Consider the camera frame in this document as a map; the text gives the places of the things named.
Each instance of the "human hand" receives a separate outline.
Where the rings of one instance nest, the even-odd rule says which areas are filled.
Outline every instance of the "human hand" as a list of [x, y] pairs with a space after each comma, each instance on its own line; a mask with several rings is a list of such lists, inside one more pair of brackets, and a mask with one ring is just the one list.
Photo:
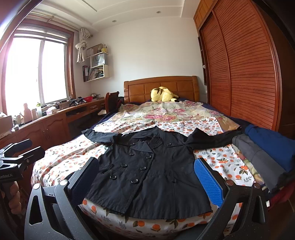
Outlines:
[[[11, 213], [20, 214], [22, 211], [22, 205], [20, 203], [20, 194], [17, 182], [14, 182], [10, 186], [10, 194], [13, 196], [13, 198], [8, 203]], [[3, 191], [1, 191], [1, 195], [3, 198], [5, 197], [5, 193]]]

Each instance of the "metal screw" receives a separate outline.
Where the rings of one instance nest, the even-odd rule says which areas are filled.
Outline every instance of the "metal screw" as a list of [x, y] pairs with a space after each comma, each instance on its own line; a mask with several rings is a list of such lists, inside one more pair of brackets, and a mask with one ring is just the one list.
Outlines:
[[68, 181], [66, 179], [63, 179], [59, 182], [60, 185], [64, 186], [67, 185]]
[[34, 189], [38, 189], [40, 186], [41, 186], [40, 183], [36, 183], [36, 184], [33, 186], [33, 188], [34, 188]]
[[256, 187], [256, 188], [260, 188], [261, 186], [260, 186], [259, 183], [255, 182], [255, 183], [254, 183], [254, 187]]
[[232, 185], [234, 185], [234, 181], [233, 181], [233, 180], [228, 179], [228, 180], [226, 180], [225, 182], [226, 182], [226, 184], [227, 184], [228, 186], [232, 186]]

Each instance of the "cardboard box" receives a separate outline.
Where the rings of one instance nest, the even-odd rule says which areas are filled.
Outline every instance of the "cardboard box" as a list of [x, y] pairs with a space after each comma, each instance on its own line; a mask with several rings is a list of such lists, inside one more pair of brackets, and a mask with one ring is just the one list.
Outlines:
[[0, 136], [13, 128], [12, 117], [0, 118]]

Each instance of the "white ceiling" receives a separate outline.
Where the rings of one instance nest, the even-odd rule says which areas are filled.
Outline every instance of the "white ceiling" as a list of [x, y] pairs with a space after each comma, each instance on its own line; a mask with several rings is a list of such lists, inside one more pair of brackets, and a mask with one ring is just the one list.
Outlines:
[[33, 12], [68, 22], [91, 33], [149, 17], [194, 16], [200, 0], [43, 0]]

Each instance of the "red plastic basket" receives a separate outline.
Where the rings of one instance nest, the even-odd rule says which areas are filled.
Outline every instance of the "red plastic basket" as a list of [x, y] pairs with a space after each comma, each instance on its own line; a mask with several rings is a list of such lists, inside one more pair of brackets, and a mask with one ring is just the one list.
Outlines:
[[92, 101], [93, 97], [92, 97], [92, 96], [90, 96], [90, 97], [86, 97], [86, 98], [84, 98], [84, 99], [85, 99], [85, 101], [86, 101], [86, 102], [88, 102], [88, 103], [89, 103], [89, 102], [91, 102], [91, 101]]

